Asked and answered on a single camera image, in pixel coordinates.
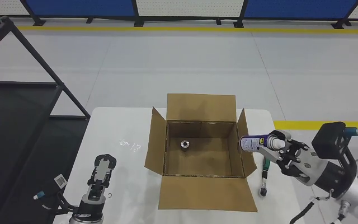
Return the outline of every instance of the white table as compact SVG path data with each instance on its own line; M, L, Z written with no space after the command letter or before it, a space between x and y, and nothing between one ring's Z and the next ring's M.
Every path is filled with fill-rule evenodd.
M165 117L165 109L158 111ZM275 164L271 164L268 172L267 197L258 196L263 160L258 153L254 155L258 169L248 177L257 213L158 210L161 176L144 168L151 116L151 108L96 108L93 111L64 193L70 204L79 205L87 192L87 180L96 156L109 153L117 159L117 165L105 192L104 224L287 224L300 212L291 178L281 174ZM246 110L246 119L249 134L267 134L275 129L267 110ZM54 223L68 223L70 216L56 216Z

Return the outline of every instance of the barcode label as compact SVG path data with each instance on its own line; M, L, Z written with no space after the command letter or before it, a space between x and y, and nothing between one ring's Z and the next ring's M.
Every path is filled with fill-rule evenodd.
M58 185L58 187L59 187L60 189L64 188L64 187L66 186L66 184L67 184L67 181L66 181L66 179L63 177L62 174L60 174L60 175L58 175L57 177L55 177L54 180L55 180L56 184Z

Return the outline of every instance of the white cap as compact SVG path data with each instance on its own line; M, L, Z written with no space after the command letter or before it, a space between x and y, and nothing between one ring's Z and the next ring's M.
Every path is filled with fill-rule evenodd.
M272 147L273 150L279 150L283 147L285 147L286 143L283 140L279 140L278 138L275 138L274 140L272 140Z

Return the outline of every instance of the spray can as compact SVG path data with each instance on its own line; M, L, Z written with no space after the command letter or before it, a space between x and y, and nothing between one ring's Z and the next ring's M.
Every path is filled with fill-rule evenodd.
M273 151L278 151L285 147L285 141L278 139L273 134L244 136L240 139L240 147L245 152L258 152L259 146L265 146Z

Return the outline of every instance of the robotic arm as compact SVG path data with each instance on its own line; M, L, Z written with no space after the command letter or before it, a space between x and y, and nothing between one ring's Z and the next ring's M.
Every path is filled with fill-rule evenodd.
M106 197L104 196L105 189L110 185L112 170L116 166L116 158L109 154L99 155L95 159L95 168L93 169L91 178L88 180L88 190L83 195L79 207L70 205L61 193L61 189L67 184L63 175L59 175L53 180L49 181L43 186L43 190L38 192L35 200L42 201L42 198L57 196L57 200L61 209L49 208L42 205L55 215L66 214L72 212L72 217L69 220L70 224L80 223L103 223L103 208L105 206Z
M357 163L348 149L351 137L358 135L356 128L346 128L343 122L323 124L312 141L313 148L281 130L270 134L284 140L285 147L272 150L259 146L259 153L278 164L284 175L293 176L306 186L316 185L329 194L321 199L332 197L341 203L340 221L347 212L358 218Z

